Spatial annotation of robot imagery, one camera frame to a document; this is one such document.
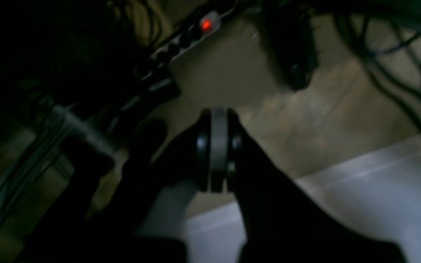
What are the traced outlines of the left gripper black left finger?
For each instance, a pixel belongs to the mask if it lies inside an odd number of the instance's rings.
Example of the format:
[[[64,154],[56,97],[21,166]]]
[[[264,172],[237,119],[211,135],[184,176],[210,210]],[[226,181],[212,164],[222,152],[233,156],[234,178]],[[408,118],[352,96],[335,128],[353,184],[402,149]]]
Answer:
[[[189,201],[206,179],[202,156],[208,149],[212,112],[177,136],[157,160],[167,127],[154,120],[134,137],[122,178],[107,206],[87,218],[112,158],[78,137],[63,153],[75,167],[68,185],[27,236],[19,263],[186,263],[179,236]]]

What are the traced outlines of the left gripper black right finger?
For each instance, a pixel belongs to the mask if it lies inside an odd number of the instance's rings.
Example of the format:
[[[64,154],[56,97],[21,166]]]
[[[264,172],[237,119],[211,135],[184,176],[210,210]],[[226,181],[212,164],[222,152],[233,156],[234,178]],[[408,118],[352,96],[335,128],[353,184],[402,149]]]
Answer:
[[[287,175],[227,109],[227,176],[247,241],[240,263],[404,263],[401,248],[360,234],[328,215]]]

